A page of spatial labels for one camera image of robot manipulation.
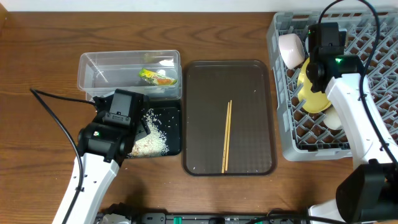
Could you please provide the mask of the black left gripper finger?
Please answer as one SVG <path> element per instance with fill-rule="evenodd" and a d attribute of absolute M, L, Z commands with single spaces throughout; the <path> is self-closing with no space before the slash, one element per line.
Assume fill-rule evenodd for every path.
<path fill-rule="evenodd" d="M 139 136 L 146 137 L 149 134 L 150 134 L 150 129 L 147 125 L 147 122 L 144 119 L 142 119 L 140 121 L 140 126 L 139 126 Z"/>
<path fill-rule="evenodd" d="M 146 137 L 146 131 L 145 129 L 139 129 L 137 130 L 137 133 L 135 135 L 135 140 L 134 142 L 137 142 L 139 140 L 141 140 L 142 138 Z"/>

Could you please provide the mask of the rice food waste pile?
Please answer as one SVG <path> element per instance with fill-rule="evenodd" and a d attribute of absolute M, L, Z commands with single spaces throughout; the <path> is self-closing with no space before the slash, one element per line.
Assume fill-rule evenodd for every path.
<path fill-rule="evenodd" d="M 138 157 L 166 156 L 172 145 L 172 137 L 177 128 L 176 115 L 165 108 L 151 108 L 144 115 L 150 134 L 135 142 L 128 159 Z"/>

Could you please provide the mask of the pink bowl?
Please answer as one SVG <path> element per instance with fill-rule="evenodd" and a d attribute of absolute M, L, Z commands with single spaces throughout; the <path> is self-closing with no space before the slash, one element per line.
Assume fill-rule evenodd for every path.
<path fill-rule="evenodd" d="M 305 52 L 297 34 L 285 34 L 278 38 L 280 56 L 288 69 L 293 69 L 304 62 Z"/>

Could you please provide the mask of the green snack wrapper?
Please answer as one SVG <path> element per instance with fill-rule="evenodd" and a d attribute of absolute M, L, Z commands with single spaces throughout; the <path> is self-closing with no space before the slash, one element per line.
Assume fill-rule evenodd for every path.
<path fill-rule="evenodd" d="M 139 77 L 145 82 L 156 86 L 170 86 L 177 83 L 177 79 L 168 77 L 161 73 L 153 72 L 145 68 L 142 68 L 139 71 Z"/>

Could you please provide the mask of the yellow plate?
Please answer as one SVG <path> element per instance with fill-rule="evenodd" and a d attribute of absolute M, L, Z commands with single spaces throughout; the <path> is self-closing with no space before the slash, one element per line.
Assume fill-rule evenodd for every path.
<path fill-rule="evenodd" d="M 331 106 L 331 102 L 328 100 L 325 93 L 322 93 L 321 91 L 314 93 L 311 90 L 312 83 L 307 78 L 306 74 L 306 68 L 309 62 L 310 59 L 306 59 L 298 75 L 297 87 L 299 88 L 299 91 L 297 93 L 297 98 L 299 101 L 305 100 L 302 108 L 306 112 L 319 113 L 328 109 Z"/>

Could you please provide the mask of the white cup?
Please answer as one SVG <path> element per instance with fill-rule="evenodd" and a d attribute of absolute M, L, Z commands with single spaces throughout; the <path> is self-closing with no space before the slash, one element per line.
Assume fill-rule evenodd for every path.
<path fill-rule="evenodd" d="M 325 112 L 324 115 L 326 118 L 323 120 L 326 127 L 332 130 L 340 130 L 343 128 L 340 118 L 338 116 L 337 111 L 334 107 L 329 107 Z"/>

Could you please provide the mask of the light blue bowl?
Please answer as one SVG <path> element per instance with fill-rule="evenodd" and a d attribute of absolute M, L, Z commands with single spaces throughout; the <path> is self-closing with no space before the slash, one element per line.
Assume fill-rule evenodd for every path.
<path fill-rule="evenodd" d="M 347 29 L 339 28 L 339 42 L 340 42 L 340 45 L 342 45 L 343 47 L 346 47 L 347 46 L 347 40 L 348 40 L 347 39 Z M 305 48 L 306 52 L 310 53 L 310 51 L 309 51 L 309 38 L 308 37 L 305 38 L 304 43 L 305 43 L 304 48 Z"/>

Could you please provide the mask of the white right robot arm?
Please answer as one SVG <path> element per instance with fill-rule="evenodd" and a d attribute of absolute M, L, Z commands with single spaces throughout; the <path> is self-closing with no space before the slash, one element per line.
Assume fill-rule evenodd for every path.
<path fill-rule="evenodd" d="M 311 25 L 308 49 L 306 75 L 311 90 L 325 93 L 332 103 L 354 165 L 335 198 L 310 207 L 308 214 L 318 222 L 397 219 L 397 144 L 373 101 L 361 59 L 344 54 L 342 33 L 335 22 Z"/>

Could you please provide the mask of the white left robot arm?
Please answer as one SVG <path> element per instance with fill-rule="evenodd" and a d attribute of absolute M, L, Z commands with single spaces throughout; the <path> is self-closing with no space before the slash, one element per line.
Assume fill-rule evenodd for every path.
<path fill-rule="evenodd" d="M 150 133 L 149 98 L 117 89 L 94 97 L 96 116 L 78 134 L 72 176 L 54 223 L 93 223 L 103 197 L 136 140 Z"/>

